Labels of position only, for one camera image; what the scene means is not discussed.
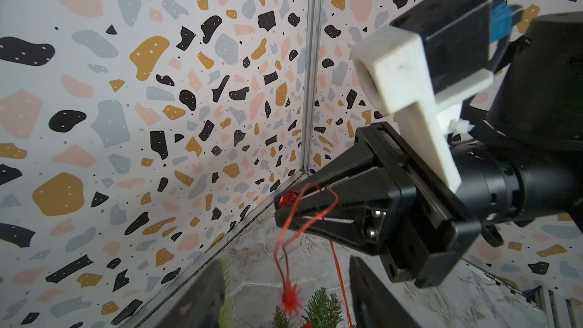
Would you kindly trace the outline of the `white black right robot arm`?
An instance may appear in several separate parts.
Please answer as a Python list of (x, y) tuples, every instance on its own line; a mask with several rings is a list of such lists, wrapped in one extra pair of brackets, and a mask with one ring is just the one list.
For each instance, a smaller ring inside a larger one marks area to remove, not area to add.
[(275, 199), (282, 230), (380, 256), (392, 282), (435, 287), (496, 225), (566, 213), (582, 230), (582, 15), (535, 18), (503, 56), (488, 111), (468, 103), (472, 142), (446, 142), (461, 175), (449, 191), (401, 128), (359, 128), (355, 144)]

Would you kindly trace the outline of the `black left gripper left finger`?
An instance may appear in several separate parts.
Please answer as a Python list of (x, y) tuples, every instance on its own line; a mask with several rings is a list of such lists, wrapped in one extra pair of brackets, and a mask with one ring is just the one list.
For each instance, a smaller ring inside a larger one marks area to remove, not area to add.
[(225, 303), (226, 281), (223, 266), (213, 261), (200, 273), (182, 297), (173, 303), (162, 320), (160, 328), (219, 327), (220, 310)]

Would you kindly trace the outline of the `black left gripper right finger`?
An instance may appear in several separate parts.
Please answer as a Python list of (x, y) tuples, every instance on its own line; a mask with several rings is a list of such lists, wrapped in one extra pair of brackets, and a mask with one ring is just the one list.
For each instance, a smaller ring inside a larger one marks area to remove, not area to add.
[(420, 327), (360, 257), (350, 257), (349, 278), (356, 327)]

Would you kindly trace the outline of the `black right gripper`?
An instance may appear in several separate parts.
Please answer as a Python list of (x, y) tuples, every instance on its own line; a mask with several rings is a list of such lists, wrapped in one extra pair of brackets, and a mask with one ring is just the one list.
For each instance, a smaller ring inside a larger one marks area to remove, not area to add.
[[(480, 221), (388, 123), (358, 128), (355, 142), (278, 194), (275, 217), (312, 217), (335, 204), (305, 233), (367, 255), (383, 250), (392, 282), (437, 287), (478, 238)], [(387, 211), (392, 196), (399, 201)]]

